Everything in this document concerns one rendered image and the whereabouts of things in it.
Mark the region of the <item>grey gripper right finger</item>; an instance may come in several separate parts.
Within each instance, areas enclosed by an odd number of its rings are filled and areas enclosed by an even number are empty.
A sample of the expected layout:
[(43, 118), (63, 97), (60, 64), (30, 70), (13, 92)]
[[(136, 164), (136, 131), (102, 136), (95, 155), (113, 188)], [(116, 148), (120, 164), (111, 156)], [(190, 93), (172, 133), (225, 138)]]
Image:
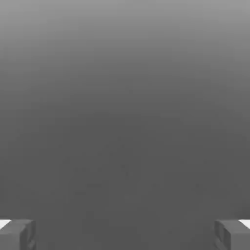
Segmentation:
[(215, 220), (213, 250), (250, 250), (250, 219)]

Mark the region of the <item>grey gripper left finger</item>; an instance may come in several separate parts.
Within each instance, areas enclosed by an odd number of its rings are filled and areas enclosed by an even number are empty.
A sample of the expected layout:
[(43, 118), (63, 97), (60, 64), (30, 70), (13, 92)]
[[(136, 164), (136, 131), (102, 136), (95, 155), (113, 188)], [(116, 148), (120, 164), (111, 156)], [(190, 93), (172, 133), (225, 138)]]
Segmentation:
[(36, 221), (0, 219), (0, 250), (37, 250)]

